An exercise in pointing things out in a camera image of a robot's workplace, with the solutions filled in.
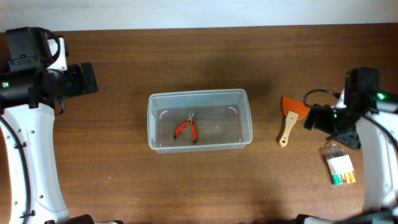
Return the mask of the clear plastic container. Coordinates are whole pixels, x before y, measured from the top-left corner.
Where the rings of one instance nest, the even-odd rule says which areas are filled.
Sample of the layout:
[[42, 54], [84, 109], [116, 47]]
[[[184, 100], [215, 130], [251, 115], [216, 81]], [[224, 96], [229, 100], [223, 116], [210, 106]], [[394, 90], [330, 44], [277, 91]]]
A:
[[180, 91], [149, 97], [149, 147], [159, 154], [242, 149], [253, 140], [243, 89]]

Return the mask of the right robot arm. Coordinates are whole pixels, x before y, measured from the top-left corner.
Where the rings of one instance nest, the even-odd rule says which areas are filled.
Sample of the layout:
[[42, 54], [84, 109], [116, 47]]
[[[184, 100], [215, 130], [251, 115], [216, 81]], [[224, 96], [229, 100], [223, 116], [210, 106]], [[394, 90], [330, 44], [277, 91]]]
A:
[[335, 106], [312, 105], [304, 127], [363, 152], [363, 211], [344, 223], [397, 223], [397, 94], [381, 89], [378, 70], [359, 67], [335, 97]]

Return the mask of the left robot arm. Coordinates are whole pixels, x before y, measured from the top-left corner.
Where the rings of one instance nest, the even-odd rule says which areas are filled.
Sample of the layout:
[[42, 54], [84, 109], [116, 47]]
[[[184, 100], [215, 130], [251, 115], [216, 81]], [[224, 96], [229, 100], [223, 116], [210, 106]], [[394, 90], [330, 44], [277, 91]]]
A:
[[89, 62], [68, 65], [62, 36], [41, 27], [6, 32], [10, 59], [1, 72], [1, 132], [11, 183], [11, 223], [92, 223], [71, 217], [58, 181], [55, 117], [67, 98], [98, 91]]

